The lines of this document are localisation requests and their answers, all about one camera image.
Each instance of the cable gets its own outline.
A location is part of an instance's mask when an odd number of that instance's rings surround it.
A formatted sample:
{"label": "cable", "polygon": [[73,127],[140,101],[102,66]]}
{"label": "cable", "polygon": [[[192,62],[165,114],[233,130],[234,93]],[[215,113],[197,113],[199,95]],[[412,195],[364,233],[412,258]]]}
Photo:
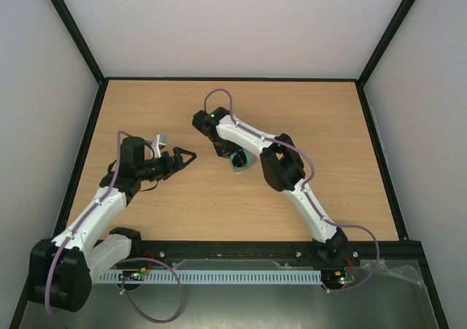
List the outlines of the cable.
{"label": "cable", "polygon": [[[112,180],[110,181],[109,188],[99,198],[100,201],[103,201],[110,194],[110,192],[112,191],[112,188],[114,187],[115,180],[117,179],[118,169],[120,166],[120,138],[122,134],[124,136],[131,136],[130,134],[123,132],[123,131],[117,132],[117,160],[115,161],[116,163],[115,172],[112,177]],[[78,220],[77,224],[73,227],[72,234],[75,234],[77,232],[78,228],[80,228],[80,226],[84,223],[84,221],[89,217],[89,215],[96,209],[98,205],[99,203],[97,202],[91,205],[91,207],[86,211],[86,213]],[[45,311],[50,316],[58,312],[57,310],[52,310],[52,308],[50,307],[50,288],[52,286],[53,273],[55,272],[55,267],[57,266],[58,259],[60,258],[60,255],[63,252],[63,249],[65,249],[65,246],[69,243],[70,240],[72,239],[69,236],[67,236],[65,240],[63,240],[63,243],[61,243],[57,252],[55,253],[54,258],[52,259],[52,263],[50,264],[49,273],[47,275],[47,281],[45,282],[44,305],[45,305]]]}
{"label": "cable", "polygon": [[312,199],[312,197],[308,194],[308,192],[306,191],[306,187],[305,185],[311,181],[314,177],[314,165],[313,165],[313,162],[310,158],[308,158],[308,156],[302,152],[300,149],[294,147],[293,145],[290,145],[288,143],[285,143],[285,142],[282,142],[282,141],[278,141],[277,139],[274,139],[274,138],[267,138],[265,136],[261,136],[259,133],[256,133],[254,132],[253,130],[250,130],[249,128],[243,126],[239,120],[237,120],[234,116],[234,100],[232,98],[232,95],[231,93],[226,90],[225,88],[216,88],[215,90],[212,90],[211,92],[209,92],[206,96],[206,98],[204,99],[204,111],[207,112],[207,100],[208,98],[216,93],[216,92],[224,92],[227,94],[227,96],[229,97],[230,99],[230,103],[229,103],[229,110],[230,110],[230,117],[231,117],[231,120],[233,123],[235,123],[239,128],[241,128],[242,130],[252,134],[253,136],[261,139],[261,140],[264,140],[264,141],[267,141],[267,142],[272,142],[272,143],[276,143],[276,144],[279,144],[279,145],[283,145],[284,147],[287,147],[291,150],[293,150],[294,152],[297,152],[303,159],[305,159],[305,161],[309,164],[310,166],[310,169],[312,170],[311,174],[309,175],[309,177],[307,179],[304,180],[304,182],[302,183],[301,185],[301,188],[306,196],[306,198],[308,199],[308,201],[310,202],[310,204],[312,205],[313,209],[316,211],[316,213],[318,214],[318,216],[326,223],[328,223],[329,225],[333,225],[334,227],[339,227],[339,228],[357,228],[357,229],[361,229],[362,231],[365,231],[367,232],[370,237],[373,239],[374,241],[374,245],[377,249],[377,256],[376,256],[376,263],[374,264],[374,267],[373,269],[371,270],[370,274],[364,279],[362,280],[361,282],[357,283],[356,285],[353,285],[352,287],[348,287],[348,288],[344,288],[344,289],[338,289],[338,290],[332,290],[332,289],[328,289],[328,287],[326,287],[323,283],[323,287],[324,289],[326,290],[327,293],[343,293],[345,291],[348,291],[348,290],[352,290],[352,289],[355,289],[357,287],[360,287],[361,285],[365,284],[368,280],[370,280],[370,278],[372,278],[372,276],[374,275],[374,273],[377,271],[378,269],[378,265],[379,265],[379,245],[378,245],[378,240],[376,238],[376,236],[368,229],[368,228],[365,228],[361,225],[344,225],[344,224],[340,224],[340,223],[335,223],[333,221],[330,221],[328,219],[325,219],[324,218],[324,215],[319,211],[319,209],[316,207],[316,205],[314,204],[314,201]]}
{"label": "cable", "polygon": [[176,318],[178,318],[181,315],[183,311],[183,307],[185,306],[185,291],[183,290],[182,282],[180,281],[178,274],[174,271],[173,268],[169,267],[164,262],[155,260],[154,258],[127,258],[126,260],[121,260],[121,261],[118,261],[117,263],[126,263],[126,262],[134,262],[134,261],[148,261],[148,262],[156,263],[164,267],[167,271],[170,271],[170,273],[174,275],[174,278],[177,281],[177,284],[180,289],[180,302],[179,302],[178,308],[175,311],[174,315],[168,318],[167,320],[157,320],[156,318],[149,317],[147,314],[143,313],[136,306],[133,300],[131,300],[130,295],[126,292],[124,287],[125,287],[125,282],[128,280],[128,277],[125,277],[122,281],[122,284],[120,285],[120,289],[121,289],[120,294],[123,294],[127,298],[127,300],[130,301],[131,307],[133,307],[133,309],[136,311],[137,314],[139,314],[141,317],[143,317],[144,319],[152,323],[163,324],[163,323],[169,323],[169,322],[172,322],[173,320],[176,320]]}

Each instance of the white panel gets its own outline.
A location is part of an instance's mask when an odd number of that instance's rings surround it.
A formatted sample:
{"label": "white panel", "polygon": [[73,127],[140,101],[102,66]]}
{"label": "white panel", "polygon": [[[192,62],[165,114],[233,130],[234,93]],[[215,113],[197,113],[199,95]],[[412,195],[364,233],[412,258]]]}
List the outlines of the white panel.
{"label": "white panel", "polygon": [[358,77],[401,0],[65,0],[106,76]]}
{"label": "white panel", "polygon": [[0,328],[52,234],[96,89],[49,0],[0,0]]}
{"label": "white panel", "polygon": [[466,327],[466,2],[417,0],[366,87],[450,328]]}

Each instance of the wall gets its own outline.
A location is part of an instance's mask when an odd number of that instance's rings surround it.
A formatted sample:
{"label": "wall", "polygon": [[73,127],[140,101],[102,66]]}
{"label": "wall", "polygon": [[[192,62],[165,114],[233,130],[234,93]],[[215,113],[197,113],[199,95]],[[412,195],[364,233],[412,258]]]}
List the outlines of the wall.
{"label": "wall", "polygon": [[106,76],[351,77],[401,0],[65,0]]}
{"label": "wall", "polygon": [[0,328],[50,237],[96,94],[49,0],[0,0]]}
{"label": "wall", "polygon": [[417,0],[366,86],[412,239],[466,327],[467,0]]}

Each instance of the gray wall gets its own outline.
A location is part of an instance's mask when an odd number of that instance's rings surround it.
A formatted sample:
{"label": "gray wall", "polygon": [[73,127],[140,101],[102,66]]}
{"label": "gray wall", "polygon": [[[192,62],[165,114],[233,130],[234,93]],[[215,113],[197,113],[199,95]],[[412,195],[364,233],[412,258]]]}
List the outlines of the gray wall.
{"label": "gray wall", "polygon": [[401,0],[66,0],[107,76],[358,77]]}
{"label": "gray wall", "polygon": [[0,328],[51,236],[96,89],[49,0],[0,0]]}
{"label": "gray wall", "polygon": [[465,328],[467,0],[417,0],[366,86],[413,239]]}

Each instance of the gray floor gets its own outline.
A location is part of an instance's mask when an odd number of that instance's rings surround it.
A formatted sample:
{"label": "gray floor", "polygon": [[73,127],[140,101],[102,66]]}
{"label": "gray floor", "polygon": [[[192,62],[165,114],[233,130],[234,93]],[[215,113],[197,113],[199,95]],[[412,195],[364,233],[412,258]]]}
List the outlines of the gray floor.
{"label": "gray floor", "polygon": [[[426,290],[405,276],[382,272],[365,286],[337,295],[312,285],[185,285],[184,312],[163,327],[437,328]],[[163,319],[172,315],[179,295],[176,285],[142,285],[132,298],[142,311]],[[95,285],[77,313],[61,311],[49,317],[43,305],[30,303],[21,328],[154,326],[132,310],[115,285]]]}

